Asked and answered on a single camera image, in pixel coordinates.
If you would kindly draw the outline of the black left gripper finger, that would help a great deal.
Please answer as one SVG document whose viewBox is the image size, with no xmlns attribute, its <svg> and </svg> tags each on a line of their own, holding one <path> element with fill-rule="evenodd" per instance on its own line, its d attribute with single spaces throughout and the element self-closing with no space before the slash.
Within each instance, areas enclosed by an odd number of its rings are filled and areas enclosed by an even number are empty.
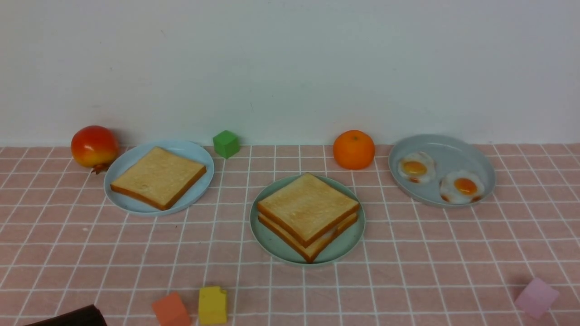
<svg viewBox="0 0 580 326">
<path fill-rule="evenodd" d="M 88 305 L 28 326 L 107 326 L 107 322 L 95 305 Z"/>
</svg>

